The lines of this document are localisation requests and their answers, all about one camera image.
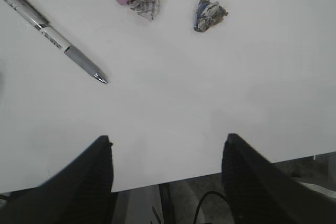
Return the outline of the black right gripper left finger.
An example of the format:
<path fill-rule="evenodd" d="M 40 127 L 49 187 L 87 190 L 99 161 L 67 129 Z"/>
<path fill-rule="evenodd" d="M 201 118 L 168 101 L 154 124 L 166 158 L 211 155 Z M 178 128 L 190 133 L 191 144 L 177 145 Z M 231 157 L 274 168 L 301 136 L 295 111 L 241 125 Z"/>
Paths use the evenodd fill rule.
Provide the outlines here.
<path fill-rule="evenodd" d="M 10 199 L 1 223 L 110 223 L 112 185 L 112 143 L 100 136 L 50 180 Z"/>

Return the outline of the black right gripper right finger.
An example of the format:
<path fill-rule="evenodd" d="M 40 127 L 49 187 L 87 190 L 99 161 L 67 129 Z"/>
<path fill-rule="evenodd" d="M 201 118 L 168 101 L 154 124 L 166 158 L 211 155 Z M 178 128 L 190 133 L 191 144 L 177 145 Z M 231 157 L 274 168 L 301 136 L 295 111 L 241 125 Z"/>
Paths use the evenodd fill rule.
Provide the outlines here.
<path fill-rule="evenodd" d="M 279 170 L 236 133 L 224 144 L 222 184 L 235 223 L 335 223 L 335 200 Z"/>

